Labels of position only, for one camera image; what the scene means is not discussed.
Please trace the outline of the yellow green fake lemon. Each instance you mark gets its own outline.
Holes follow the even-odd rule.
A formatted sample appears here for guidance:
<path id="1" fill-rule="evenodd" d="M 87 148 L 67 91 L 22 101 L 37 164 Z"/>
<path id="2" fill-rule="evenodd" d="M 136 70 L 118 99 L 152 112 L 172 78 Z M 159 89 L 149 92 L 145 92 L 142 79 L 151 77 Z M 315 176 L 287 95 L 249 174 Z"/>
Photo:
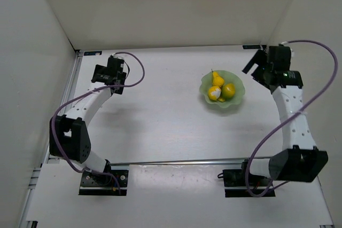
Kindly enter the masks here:
<path id="1" fill-rule="evenodd" d="M 232 97 L 234 97 L 235 93 L 236 93 L 236 88 L 233 83 L 225 84 L 221 88 L 221 96 L 224 99 L 231 99 Z"/>

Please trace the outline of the yellow fake pear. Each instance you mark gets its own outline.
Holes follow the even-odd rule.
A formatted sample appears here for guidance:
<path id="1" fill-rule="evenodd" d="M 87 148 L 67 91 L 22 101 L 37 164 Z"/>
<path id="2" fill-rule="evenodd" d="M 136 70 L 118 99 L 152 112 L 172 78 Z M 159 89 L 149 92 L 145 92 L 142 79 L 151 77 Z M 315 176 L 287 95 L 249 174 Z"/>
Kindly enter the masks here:
<path id="1" fill-rule="evenodd" d="M 224 79 L 218 74 L 218 72 L 212 70 L 212 86 L 221 88 L 224 86 Z"/>

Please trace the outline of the peeled yellow white fake fruit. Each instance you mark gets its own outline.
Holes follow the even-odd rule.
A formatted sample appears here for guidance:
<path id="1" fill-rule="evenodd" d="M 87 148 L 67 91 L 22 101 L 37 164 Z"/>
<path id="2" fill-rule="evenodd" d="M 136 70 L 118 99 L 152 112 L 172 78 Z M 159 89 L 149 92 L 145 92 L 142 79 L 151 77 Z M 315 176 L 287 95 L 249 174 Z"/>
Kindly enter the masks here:
<path id="1" fill-rule="evenodd" d="M 221 88 L 219 86 L 212 86 L 208 89 L 208 98 L 211 101 L 217 101 L 221 96 Z"/>

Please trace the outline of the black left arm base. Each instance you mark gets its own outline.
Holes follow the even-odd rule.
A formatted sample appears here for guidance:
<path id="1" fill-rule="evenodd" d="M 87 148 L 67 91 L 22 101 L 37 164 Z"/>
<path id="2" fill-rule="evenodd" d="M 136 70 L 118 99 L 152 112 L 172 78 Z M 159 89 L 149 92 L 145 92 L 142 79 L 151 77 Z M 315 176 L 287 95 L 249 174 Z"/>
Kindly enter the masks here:
<path id="1" fill-rule="evenodd" d="M 79 195 L 90 196 L 126 196 L 129 170 L 111 167 L 108 175 L 98 175 L 85 171 L 81 177 Z"/>

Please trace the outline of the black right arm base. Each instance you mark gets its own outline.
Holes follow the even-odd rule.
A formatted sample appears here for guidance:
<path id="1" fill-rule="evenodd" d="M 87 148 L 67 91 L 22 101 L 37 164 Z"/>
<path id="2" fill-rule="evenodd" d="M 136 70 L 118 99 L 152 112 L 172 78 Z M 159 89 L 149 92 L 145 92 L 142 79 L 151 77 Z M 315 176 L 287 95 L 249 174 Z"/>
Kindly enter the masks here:
<path id="1" fill-rule="evenodd" d="M 224 183 L 224 192 L 226 198 L 249 198 L 245 175 L 241 169 L 223 169 L 217 175 Z M 253 194 L 261 194 L 269 184 L 270 179 L 263 176 L 249 175 L 248 185 Z"/>

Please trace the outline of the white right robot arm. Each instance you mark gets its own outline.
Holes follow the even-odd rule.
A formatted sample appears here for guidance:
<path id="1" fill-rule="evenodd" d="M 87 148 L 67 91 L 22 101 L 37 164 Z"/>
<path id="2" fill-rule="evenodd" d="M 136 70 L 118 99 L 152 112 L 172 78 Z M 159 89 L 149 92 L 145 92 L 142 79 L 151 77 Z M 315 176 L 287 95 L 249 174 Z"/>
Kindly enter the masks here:
<path id="1" fill-rule="evenodd" d="M 312 138 L 303 107 L 303 82 L 298 71 L 290 69 L 290 47 L 278 45 L 258 50 L 243 69 L 270 90 L 276 103 L 283 136 L 282 151 L 270 159 L 250 158 L 245 173 L 272 180 L 312 182 L 328 161 Z"/>

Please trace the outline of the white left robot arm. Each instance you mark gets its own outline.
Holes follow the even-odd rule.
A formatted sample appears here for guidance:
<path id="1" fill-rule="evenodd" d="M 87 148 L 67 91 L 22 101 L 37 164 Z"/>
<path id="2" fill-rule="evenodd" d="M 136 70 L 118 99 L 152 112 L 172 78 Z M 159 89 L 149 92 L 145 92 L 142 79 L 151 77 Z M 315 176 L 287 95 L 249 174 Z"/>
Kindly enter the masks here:
<path id="1" fill-rule="evenodd" d="M 86 97 L 76 100 L 71 108 L 62 116 L 58 115 L 55 124 L 50 125 L 50 154 L 62 158 L 55 139 L 64 150 L 66 156 L 81 168 L 89 171 L 105 172 L 108 163 L 91 149 L 88 125 L 102 104 L 113 94 L 122 94 L 123 88 L 99 88 L 106 85 L 122 85 L 127 73 L 123 71 L 125 61 L 122 57 L 111 55 L 107 65 L 96 65 Z"/>

